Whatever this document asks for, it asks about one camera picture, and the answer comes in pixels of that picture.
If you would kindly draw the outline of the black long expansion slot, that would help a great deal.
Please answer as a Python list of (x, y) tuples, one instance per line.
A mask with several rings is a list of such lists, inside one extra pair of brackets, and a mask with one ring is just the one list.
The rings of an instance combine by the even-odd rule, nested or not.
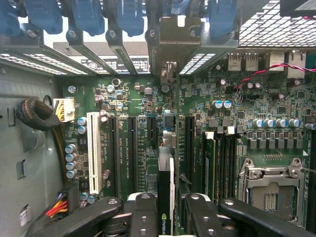
[(127, 118), (129, 183), (131, 192), (138, 189), (138, 123), (137, 117)]
[(114, 191), (115, 196), (120, 197), (120, 173), (119, 173), (119, 121), (117, 117), (109, 117), (109, 145), (113, 160)]
[(193, 167), (195, 157), (195, 117), (185, 116), (185, 143), (184, 143), (184, 161), (185, 161), (185, 175), (188, 179), (190, 187), (193, 184)]

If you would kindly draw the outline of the metal CPU socket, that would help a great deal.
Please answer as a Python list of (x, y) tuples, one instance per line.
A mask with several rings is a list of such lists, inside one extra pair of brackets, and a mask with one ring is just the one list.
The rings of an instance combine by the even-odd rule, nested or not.
[(289, 165), (260, 167), (247, 158), (238, 174), (237, 198), (282, 220), (304, 227), (305, 175), (294, 158)]

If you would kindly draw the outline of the white expansion slot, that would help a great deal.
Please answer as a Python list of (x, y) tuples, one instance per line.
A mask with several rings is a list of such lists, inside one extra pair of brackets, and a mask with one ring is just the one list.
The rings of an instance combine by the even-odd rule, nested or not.
[(89, 112), (87, 118), (87, 145), (89, 165), (89, 192), (99, 194), (102, 190), (100, 115)]

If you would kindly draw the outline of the black short expansion slot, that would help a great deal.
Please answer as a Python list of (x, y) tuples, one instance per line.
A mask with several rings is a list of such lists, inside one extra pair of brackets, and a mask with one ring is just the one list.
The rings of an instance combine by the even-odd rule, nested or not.
[(155, 141), (157, 139), (157, 117), (147, 117), (148, 140)]

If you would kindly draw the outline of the green Dell motherboard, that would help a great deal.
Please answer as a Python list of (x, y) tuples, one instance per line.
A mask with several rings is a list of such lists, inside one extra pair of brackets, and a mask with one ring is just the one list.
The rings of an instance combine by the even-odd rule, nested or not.
[[(305, 175), (304, 229), (316, 234), (316, 55), (306, 55), (303, 64), (283, 63), (269, 69), (256, 66), (252, 73), (233, 71), (231, 64), (240, 55), (231, 55), (197, 77), (180, 76), (183, 115), (195, 117), (193, 184), (180, 175), (178, 211), (174, 234), (185, 233), (185, 196), (204, 193), (205, 164), (203, 132), (214, 132), (215, 196), (236, 198), (238, 174), (250, 158), (256, 166), (289, 165), (294, 158), (302, 163)], [(159, 78), (78, 77), (67, 79), (64, 98), (75, 100), (75, 120), (65, 125), (67, 176), (76, 187), (69, 204), (84, 208), (113, 196), (114, 172), (109, 145), (109, 117), (119, 125), (120, 199), (150, 193), (158, 201), (158, 142), (162, 120), (158, 114), (165, 98), (159, 94)], [(100, 115), (102, 190), (89, 192), (87, 118)], [(157, 117), (157, 139), (148, 140), (147, 117)], [(129, 183), (127, 118), (138, 123), (138, 189)]]

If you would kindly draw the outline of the black open PC case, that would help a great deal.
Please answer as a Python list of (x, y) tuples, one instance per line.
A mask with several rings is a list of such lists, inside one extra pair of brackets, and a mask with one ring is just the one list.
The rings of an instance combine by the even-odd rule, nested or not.
[[(184, 66), (197, 77), (231, 55), (231, 69), (303, 64), (316, 55), (316, 0), (0, 0), (0, 237), (25, 237), (43, 215), (77, 211), (65, 125), (53, 99), (67, 79), (151, 76), (148, 23), (201, 21)], [(94, 237), (127, 237), (127, 224)]]

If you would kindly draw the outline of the white power connector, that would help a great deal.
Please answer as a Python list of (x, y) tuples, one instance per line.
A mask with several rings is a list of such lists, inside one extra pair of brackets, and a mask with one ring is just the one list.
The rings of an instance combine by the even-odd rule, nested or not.
[(53, 106), (60, 122), (74, 122), (75, 100), (73, 98), (53, 99)]

